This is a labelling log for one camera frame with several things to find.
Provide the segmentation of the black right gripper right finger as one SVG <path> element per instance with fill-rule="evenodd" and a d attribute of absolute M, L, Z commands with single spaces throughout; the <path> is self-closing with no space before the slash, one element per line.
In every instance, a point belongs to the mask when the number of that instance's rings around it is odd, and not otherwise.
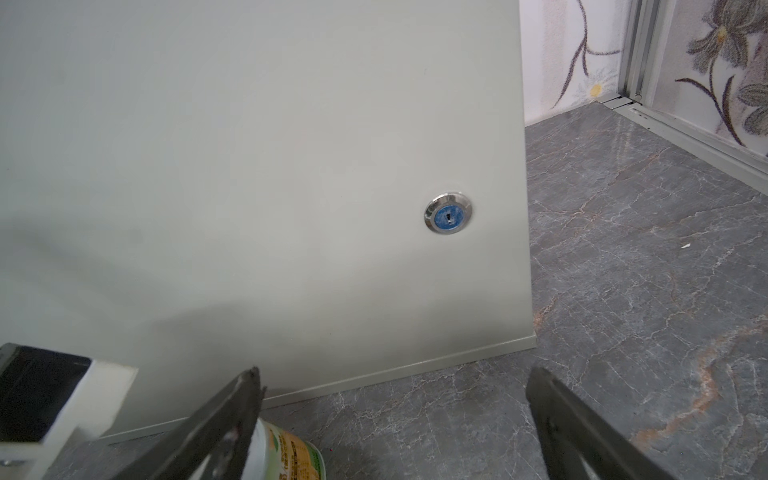
<path fill-rule="evenodd" d="M 551 479 L 670 479 L 557 377 L 534 367 L 526 399 Z"/>

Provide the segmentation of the grey metal cabinet box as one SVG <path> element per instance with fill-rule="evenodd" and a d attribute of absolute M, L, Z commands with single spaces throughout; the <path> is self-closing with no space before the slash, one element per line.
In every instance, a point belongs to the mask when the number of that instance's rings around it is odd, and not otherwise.
<path fill-rule="evenodd" d="M 121 434 L 531 348 L 515 1 L 5 1 L 1 338 Z M 427 205 L 461 192 L 458 233 Z"/>

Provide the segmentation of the round cabinet key lock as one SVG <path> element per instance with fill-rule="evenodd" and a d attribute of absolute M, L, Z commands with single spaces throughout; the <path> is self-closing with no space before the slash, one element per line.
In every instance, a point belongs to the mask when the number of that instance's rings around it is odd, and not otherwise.
<path fill-rule="evenodd" d="M 470 222 L 473 205 L 461 192 L 446 192 L 434 198 L 425 209 L 423 219 L 433 233 L 451 235 L 463 230 Z"/>

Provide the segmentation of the white lid can orange label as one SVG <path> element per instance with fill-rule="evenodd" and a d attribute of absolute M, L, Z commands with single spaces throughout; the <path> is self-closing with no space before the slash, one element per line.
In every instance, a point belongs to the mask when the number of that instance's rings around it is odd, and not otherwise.
<path fill-rule="evenodd" d="M 320 451 L 310 442 L 259 419 L 241 475 L 245 480 L 326 480 Z"/>

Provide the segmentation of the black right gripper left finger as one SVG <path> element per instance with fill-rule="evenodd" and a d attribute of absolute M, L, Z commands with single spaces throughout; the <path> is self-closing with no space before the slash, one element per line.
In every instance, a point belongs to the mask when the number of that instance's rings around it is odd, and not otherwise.
<path fill-rule="evenodd" d="M 266 389 L 241 372 L 116 479 L 241 479 Z"/>

